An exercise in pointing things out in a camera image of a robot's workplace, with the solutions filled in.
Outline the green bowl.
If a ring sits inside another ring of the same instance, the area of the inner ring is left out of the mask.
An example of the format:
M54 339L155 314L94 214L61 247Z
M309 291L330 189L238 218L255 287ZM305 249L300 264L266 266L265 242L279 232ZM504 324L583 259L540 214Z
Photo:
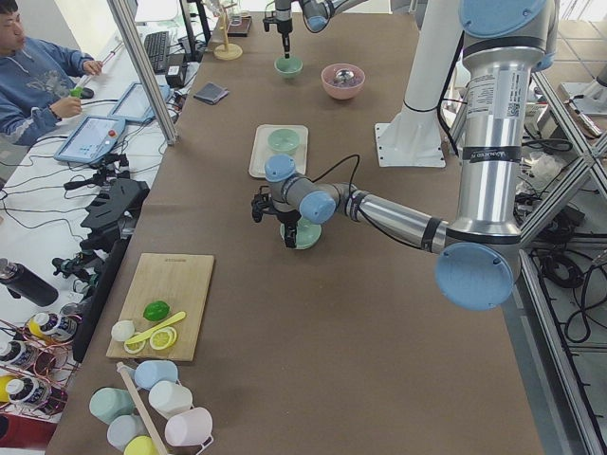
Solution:
M300 143L299 134L290 128L275 129L267 138L267 145L274 154L294 155Z
M284 239L284 228L283 224L280 225L279 229L282 239ZM313 224L312 222L301 218L297 224L297 247L291 249L308 249L316 244L322 234L322 226Z
M285 80L296 78L303 70L304 64L296 56L279 57L274 61L274 69Z

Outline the black water bottle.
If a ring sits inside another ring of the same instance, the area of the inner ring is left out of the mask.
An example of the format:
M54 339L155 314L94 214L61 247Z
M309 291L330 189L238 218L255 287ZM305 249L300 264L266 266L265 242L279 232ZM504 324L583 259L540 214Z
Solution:
M54 303L58 290L20 263L1 259L1 283L15 299L25 298L37 306Z

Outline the aluminium frame post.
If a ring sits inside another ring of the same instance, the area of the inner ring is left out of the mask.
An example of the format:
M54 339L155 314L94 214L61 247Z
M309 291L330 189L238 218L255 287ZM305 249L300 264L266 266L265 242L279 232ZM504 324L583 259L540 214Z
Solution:
M156 116L156 121L168 146L177 141L177 131L169 109L163 99L155 73L139 38L134 16L125 0L107 0L115 24L120 32L132 64L138 74L144 92Z

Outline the cream rectangular tray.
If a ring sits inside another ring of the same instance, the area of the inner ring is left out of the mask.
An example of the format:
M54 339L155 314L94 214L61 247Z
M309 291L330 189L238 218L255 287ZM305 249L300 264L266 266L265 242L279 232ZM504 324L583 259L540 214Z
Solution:
M262 124L256 129L255 139L253 141L248 174L253 178L265 178L265 164L267 160L274 155L268 144L270 134L282 128L291 129L298 133L300 145L292 156L296 163L298 173L305 173L307 167L307 146L308 146L308 128L304 125L277 125Z

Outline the pink bowl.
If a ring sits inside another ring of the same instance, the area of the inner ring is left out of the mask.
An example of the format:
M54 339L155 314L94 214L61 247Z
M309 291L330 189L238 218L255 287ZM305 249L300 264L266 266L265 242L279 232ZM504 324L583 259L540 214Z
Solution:
M334 100L356 97L365 83L364 71L353 64L330 64L321 73L322 87Z

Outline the black gripper holder rack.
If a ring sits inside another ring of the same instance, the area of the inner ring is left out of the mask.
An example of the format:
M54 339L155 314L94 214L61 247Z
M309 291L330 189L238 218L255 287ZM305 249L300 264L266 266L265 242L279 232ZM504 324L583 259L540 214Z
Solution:
M85 284L84 299L76 311L80 324L72 341L73 358L79 363L85 358L150 192L146 182L130 178L125 155L111 154L97 168L89 183L101 185L101 190L85 208L81 226L90 233L81 241L82 251L71 259L52 260L56 275L74 276Z

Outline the white cup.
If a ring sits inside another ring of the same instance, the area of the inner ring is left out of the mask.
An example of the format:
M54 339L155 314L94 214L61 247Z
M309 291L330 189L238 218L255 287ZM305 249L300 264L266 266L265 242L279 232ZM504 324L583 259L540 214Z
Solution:
M193 406L192 392L185 386L167 380L157 382L149 390L148 400L152 408L165 419Z

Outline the pale blue cup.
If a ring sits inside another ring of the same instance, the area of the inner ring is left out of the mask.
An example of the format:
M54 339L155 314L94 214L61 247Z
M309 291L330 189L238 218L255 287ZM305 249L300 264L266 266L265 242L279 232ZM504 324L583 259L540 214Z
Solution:
M114 449L123 452L136 437L146 435L143 420L138 415L121 415L115 418L106 431L106 440Z

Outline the yellow bottle upper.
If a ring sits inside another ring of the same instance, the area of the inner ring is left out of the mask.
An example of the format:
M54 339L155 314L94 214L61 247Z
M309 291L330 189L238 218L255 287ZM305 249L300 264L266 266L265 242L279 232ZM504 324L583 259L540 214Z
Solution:
M70 341L78 329L78 321L74 318L56 313L37 313L31 321L39 327L43 335L57 342Z

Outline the dark wooden tray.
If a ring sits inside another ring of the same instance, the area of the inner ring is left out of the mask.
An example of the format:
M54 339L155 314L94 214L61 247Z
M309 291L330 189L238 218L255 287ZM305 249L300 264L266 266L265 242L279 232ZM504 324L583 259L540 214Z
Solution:
M252 24L250 16L231 16L228 24L230 37L247 37Z

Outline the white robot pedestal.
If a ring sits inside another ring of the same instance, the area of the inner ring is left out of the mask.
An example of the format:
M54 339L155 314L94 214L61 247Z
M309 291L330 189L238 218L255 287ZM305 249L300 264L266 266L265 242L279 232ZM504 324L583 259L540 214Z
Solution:
M453 0L427 4L402 109L391 122L376 125L377 160L383 168L446 165L437 108L463 32L459 7Z

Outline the teach pendant tablet far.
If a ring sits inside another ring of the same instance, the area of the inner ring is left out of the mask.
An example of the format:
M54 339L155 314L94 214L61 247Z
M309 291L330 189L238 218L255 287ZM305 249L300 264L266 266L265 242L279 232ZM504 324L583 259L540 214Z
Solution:
M146 123L155 116L155 111L140 82L132 82L108 114L109 118L123 119L134 124Z

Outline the pink cup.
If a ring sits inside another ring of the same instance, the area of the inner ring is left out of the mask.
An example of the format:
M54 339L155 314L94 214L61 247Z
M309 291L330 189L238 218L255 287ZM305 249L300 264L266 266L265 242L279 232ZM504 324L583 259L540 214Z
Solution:
M206 447L213 442L212 427L212 415L207 409L188 409L167 421L165 439L170 446Z

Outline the black computer mouse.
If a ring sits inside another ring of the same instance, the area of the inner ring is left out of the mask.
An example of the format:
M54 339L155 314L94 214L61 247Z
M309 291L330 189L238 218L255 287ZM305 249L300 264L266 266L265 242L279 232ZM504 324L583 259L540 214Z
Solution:
M90 100L94 97L94 95L95 95L94 91L87 87L83 87L80 92L80 98L82 100Z

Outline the green lime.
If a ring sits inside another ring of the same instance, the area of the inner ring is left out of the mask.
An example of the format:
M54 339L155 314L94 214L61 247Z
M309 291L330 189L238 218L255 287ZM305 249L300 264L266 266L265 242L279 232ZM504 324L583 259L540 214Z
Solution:
M161 321L169 316L170 305L164 300L155 300L148 303L143 310L143 317L148 321Z

